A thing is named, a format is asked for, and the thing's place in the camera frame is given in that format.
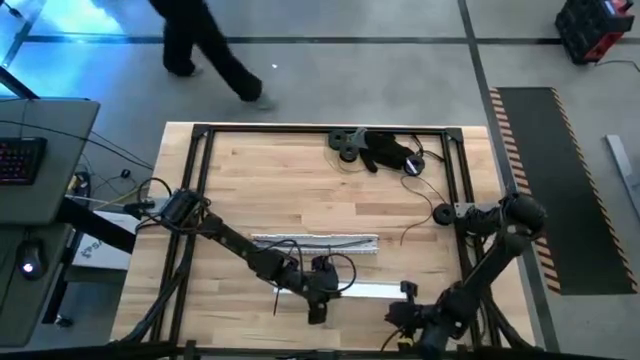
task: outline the person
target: person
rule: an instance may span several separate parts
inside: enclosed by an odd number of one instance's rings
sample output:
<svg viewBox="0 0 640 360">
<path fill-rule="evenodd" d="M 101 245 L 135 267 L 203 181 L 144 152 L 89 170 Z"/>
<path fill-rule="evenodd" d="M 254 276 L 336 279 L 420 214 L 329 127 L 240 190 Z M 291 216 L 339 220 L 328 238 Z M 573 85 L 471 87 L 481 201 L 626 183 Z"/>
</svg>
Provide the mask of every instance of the person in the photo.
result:
<svg viewBox="0 0 640 360">
<path fill-rule="evenodd" d="M 265 94 L 262 81 L 233 55 L 204 0 L 149 0 L 165 19 L 164 67 L 179 77 L 197 75 L 201 70 L 191 61 L 197 45 L 222 79 L 242 101 L 269 110 L 273 101 Z"/>
</svg>

